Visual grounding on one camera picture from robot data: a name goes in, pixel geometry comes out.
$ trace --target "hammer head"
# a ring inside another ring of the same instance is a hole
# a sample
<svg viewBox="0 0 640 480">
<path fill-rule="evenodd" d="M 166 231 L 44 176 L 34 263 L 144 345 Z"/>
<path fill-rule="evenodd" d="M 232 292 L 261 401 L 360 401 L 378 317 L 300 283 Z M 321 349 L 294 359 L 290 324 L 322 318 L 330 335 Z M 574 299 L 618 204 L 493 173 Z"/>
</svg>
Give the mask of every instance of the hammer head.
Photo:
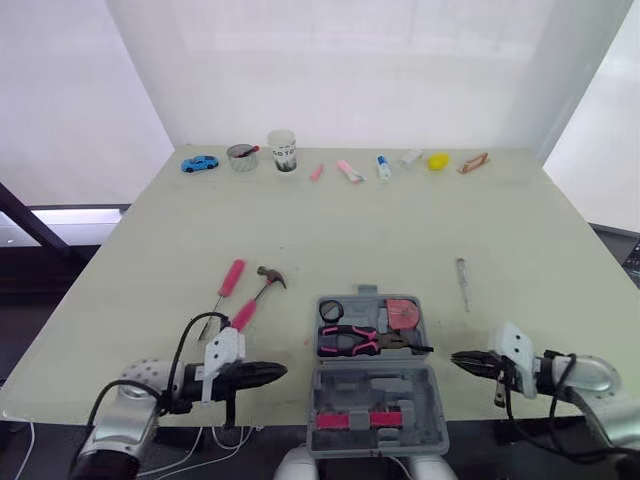
<svg viewBox="0 0 640 480">
<path fill-rule="evenodd" d="M 287 288 L 287 285 L 284 283 L 284 278 L 277 270 L 267 267 L 258 267 L 258 275 L 264 275 L 267 277 L 267 285 L 271 285 L 274 282 L 280 282 L 284 288 Z"/>
</svg>

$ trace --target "table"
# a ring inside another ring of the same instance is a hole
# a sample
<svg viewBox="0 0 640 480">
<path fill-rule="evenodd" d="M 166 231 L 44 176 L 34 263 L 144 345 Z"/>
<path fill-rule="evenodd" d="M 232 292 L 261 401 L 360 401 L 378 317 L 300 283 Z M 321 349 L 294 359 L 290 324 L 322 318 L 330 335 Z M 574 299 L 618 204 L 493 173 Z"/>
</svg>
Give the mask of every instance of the table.
<svg viewBox="0 0 640 480">
<path fill-rule="evenodd" d="M 398 166 L 399 150 L 300 149 L 298 169 L 277 173 L 269 152 L 247 173 L 231 170 L 223 147 L 182 147 L 125 214 L 69 290 L 0 392 L 5 417 L 82 423 L 108 381 L 145 357 L 170 359 L 186 321 L 210 309 L 235 258 L 247 269 L 221 310 L 234 314 L 262 285 L 258 265 L 286 277 L 261 298 L 245 330 L 248 359 L 275 361 L 289 372 L 238 393 L 237 422 L 304 424 L 313 352 L 316 299 L 355 294 L 415 295 L 435 352 L 448 420 L 503 418 L 495 385 L 449 362 L 452 352 L 485 349 L 505 321 L 545 348 L 603 357 L 640 395 L 635 351 L 640 294 L 577 211 L 524 150 L 491 150 L 491 161 L 467 175 L 454 166 L 478 151 L 451 151 L 452 165 L 427 171 Z M 375 155 L 393 168 L 377 179 Z M 221 166 L 180 172 L 182 159 L 214 154 Z M 348 160 L 367 176 L 353 185 L 335 168 Z M 309 174 L 323 162 L 323 177 Z M 455 259 L 467 261 L 466 313 Z M 195 334 L 185 361 L 202 361 Z M 519 417 L 546 415 L 548 400 L 514 401 Z M 571 413 L 572 407 L 560 413 Z M 224 404 L 164 425 L 211 425 Z"/>
</svg>

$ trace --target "yellow object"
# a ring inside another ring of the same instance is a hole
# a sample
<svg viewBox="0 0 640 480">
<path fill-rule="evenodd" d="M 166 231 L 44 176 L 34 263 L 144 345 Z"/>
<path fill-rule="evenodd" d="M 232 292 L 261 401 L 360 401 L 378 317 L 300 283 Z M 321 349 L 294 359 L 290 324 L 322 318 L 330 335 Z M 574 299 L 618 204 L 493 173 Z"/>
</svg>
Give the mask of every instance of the yellow object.
<svg viewBox="0 0 640 480">
<path fill-rule="evenodd" d="M 442 170 L 448 163 L 448 153 L 434 153 L 427 159 L 427 167 L 429 167 L 429 170 Z"/>
</svg>

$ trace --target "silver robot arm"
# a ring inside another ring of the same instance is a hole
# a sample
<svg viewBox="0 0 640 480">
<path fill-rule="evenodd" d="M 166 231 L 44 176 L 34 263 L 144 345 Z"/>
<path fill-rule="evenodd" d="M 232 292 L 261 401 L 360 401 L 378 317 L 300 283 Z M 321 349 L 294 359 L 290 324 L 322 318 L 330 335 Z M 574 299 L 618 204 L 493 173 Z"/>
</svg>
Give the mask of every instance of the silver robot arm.
<svg viewBox="0 0 640 480">
<path fill-rule="evenodd" d="M 511 323 L 492 335 L 489 351 L 457 352 L 451 360 L 476 376 L 496 380 L 494 403 L 499 407 L 505 407 L 507 383 L 530 399 L 538 393 L 556 395 L 580 409 L 603 448 L 640 448 L 640 400 L 624 391 L 620 374 L 605 360 L 577 356 L 571 365 L 570 356 L 557 352 L 536 356 L 531 340 Z"/>
<path fill-rule="evenodd" d="M 118 386 L 115 399 L 75 456 L 69 478 L 136 478 L 140 457 L 154 437 L 158 417 L 188 413 L 194 402 L 227 401 L 227 424 L 233 424 L 238 390 L 265 385 L 287 372 L 278 363 L 242 363 L 243 359 L 244 337 L 227 327 L 207 345 L 204 364 L 176 363 L 170 394 L 167 387 L 173 362 L 145 359 L 127 367 L 118 381 L 133 381 L 150 391 Z"/>
</svg>

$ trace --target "gray toolbox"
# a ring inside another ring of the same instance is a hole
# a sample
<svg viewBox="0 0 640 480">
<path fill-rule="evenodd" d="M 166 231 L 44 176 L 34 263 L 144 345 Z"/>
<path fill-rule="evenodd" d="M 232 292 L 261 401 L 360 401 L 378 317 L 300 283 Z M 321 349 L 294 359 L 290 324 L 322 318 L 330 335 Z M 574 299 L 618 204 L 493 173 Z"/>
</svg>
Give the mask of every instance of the gray toolbox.
<svg viewBox="0 0 640 480">
<path fill-rule="evenodd" d="M 415 327 L 391 330 L 390 299 L 415 305 Z M 358 335 L 346 333 L 354 327 Z M 375 340 L 370 341 L 374 332 L 398 333 L 417 348 L 378 349 Z M 373 285 L 359 286 L 358 295 L 322 297 L 314 337 L 320 367 L 312 375 L 307 429 L 307 448 L 314 458 L 448 451 L 440 392 L 433 369 L 425 363 L 428 351 L 423 351 L 431 345 L 416 297 L 378 295 Z"/>
</svg>

